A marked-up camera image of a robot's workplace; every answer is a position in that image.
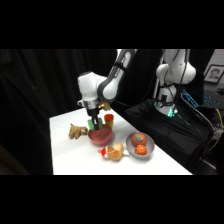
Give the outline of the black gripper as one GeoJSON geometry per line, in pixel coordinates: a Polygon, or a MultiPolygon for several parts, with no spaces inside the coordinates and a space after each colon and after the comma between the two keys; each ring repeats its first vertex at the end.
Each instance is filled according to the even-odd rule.
{"type": "Polygon", "coordinates": [[[101,108],[97,107],[97,108],[94,108],[94,109],[88,109],[87,110],[87,114],[91,117],[91,119],[94,121],[94,130],[95,131],[98,131],[99,128],[101,129],[103,127],[103,121],[101,118],[99,118],[98,120],[98,115],[99,115],[99,112],[101,111],[101,108]]]}

